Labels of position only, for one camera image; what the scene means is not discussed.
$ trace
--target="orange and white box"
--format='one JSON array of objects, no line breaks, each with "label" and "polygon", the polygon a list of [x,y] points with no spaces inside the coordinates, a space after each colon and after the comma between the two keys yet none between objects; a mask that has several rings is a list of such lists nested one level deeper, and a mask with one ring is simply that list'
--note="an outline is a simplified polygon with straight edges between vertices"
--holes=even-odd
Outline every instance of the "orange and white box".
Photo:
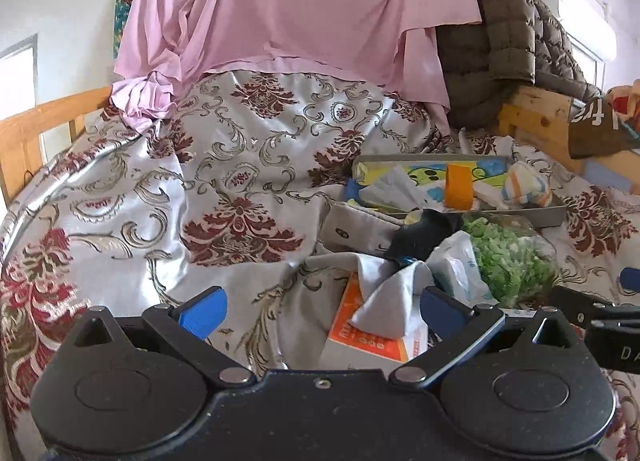
[{"label": "orange and white box", "polygon": [[362,306],[357,273],[352,273],[320,357],[319,369],[382,369],[385,376],[421,355],[428,347],[428,326],[424,322],[411,335],[391,340],[365,333],[349,321]]}]

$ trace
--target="pink sheet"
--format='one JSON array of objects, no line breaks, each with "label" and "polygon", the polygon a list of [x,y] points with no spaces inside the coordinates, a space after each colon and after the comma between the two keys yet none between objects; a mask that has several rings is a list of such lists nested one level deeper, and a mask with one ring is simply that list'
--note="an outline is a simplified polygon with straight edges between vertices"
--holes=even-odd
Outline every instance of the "pink sheet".
[{"label": "pink sheet", "polygon": [[476,0],[134,0],[112,98],[142,132],[209,70],[319,72],[435,104],[447,132],[433,27],[480,20]]}]

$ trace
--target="wooden headboard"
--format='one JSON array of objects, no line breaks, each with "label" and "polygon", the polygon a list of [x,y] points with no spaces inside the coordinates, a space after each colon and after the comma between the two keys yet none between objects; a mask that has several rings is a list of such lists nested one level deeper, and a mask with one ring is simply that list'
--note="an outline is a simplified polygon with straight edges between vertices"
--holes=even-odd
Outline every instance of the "wooden headboard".
[{"label": "wooden headboard", "polygon": [[0,189],[7,206],[42,167],[40,134],[69,124],[71,141],[84,133],[84,115],[109,104],[111,86],[47,102],[0,120]]}]

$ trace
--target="plastic bag of lettuce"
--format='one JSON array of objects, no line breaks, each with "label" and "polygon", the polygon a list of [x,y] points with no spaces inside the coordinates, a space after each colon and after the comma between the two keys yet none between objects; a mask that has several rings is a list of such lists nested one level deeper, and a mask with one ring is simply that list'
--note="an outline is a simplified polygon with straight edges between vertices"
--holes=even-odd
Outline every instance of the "plastic bag of lettuce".
[{"label": "plastic bag of lettuce", "polygon": [[553,286],[558,276],[555,249],[527,219],[486,213],[464,218],[482,280],[500,306],[513,307]]}]

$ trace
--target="green leafy vegetable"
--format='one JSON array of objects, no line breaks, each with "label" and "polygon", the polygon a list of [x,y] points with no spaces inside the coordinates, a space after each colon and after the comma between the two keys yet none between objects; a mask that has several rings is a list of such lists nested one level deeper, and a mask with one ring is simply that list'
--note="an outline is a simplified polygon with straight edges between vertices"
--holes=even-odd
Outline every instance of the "green leafy vegetable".
[{"label": "green leafy vegetable", "polygon": [[554,265],[541,257],[530,237],[480,217],[466,221],[482,280],[502,305],[533,295],[555,278]]}]

